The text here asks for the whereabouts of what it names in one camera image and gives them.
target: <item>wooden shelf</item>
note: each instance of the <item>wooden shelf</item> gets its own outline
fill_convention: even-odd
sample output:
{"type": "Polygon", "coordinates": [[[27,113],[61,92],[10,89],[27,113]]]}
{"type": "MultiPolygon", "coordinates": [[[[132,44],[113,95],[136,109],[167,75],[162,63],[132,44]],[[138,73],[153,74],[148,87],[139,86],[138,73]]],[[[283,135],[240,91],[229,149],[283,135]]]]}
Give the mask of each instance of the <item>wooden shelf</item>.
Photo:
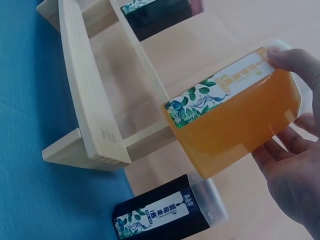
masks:
{"type": "Polygon", "coordinates": [[[120,21],[158,102],[168,101],[160,79],[116,0],[100,0],[81,11],[75,0],[45,0],[37,11],[61,33],[63,55],[79,128],[42,151],[46,162],[115,171],[176,140],[165,121],[122,139],[89,38],[120,21]]]}

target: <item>product label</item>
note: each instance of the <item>product label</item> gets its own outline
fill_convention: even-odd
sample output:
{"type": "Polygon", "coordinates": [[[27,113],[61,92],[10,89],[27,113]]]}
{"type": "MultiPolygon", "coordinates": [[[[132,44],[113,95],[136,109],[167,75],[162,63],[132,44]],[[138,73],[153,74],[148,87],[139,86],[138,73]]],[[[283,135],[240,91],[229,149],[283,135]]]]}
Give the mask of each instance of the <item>product label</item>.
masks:
{"type": "Polygon", "coordinates": [[[137,10],[137,9],[139,9],[147,4],[150,4],[154,1],[156,1],[156,0],[133,0],[132,2],[122,6],[121,10],[124,15],[127,15],[127,14],[133,12],[134,10],[137,10]]]}
{"type": "Polygon", "coordinates": [[[266,49],[260,48],[175,97],[164,107],[180,129],[275,70],[268,63],[266,49]]]}
{"type": "Polygon", "coordinates": [[[174,220],[187,216],[199,209],[190,188],[176,192],[143,208],[129,212],[114,220],[120,239],[137,235],[174,220]]]}

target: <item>blue cloth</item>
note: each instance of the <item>blue cloth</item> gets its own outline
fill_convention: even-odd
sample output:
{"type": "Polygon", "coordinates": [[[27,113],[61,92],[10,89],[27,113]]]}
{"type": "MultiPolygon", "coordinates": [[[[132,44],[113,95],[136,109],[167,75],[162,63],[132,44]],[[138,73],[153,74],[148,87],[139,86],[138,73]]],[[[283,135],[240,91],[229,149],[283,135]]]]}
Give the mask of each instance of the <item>blue cloth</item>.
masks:
{"type": "Polygon", "coordinates": [[[0,240],[115,240],[111,214],[133,197],[124,171],[45,163],[78,126],[60,35],[37,0],[0,8],[0,240]]]}

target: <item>wooden stand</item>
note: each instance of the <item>wooden stand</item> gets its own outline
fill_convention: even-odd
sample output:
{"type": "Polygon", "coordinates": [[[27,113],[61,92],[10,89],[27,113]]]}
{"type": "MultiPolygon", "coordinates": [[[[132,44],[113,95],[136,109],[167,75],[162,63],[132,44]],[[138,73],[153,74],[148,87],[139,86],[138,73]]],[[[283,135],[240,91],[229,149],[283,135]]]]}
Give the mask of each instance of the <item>wooden stand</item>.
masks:
{"type": "Polygon", "coordinates": [[[112,113],[89,39],[120,22],[161,103],[168,95],[117,0],[100,0],[81,11],[76,0],[45,0],[37,11],[61,32],[63,54],[79,128],[42,151],[44,161],[116,171],[176,140],[158,122],[123,139],[112,113]]]}

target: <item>fingernail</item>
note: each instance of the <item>fingernail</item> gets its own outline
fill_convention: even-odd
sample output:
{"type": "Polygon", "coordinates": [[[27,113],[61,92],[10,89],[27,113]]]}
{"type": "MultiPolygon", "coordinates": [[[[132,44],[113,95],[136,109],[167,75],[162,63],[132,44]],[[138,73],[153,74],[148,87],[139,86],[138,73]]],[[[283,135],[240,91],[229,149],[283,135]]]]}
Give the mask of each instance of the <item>fingernail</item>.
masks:
{"type": "Polygon", "coordinates": [[[282,50],[277,46],[271,46],[267,49],[268,54],[279,54],[282,50]]]}

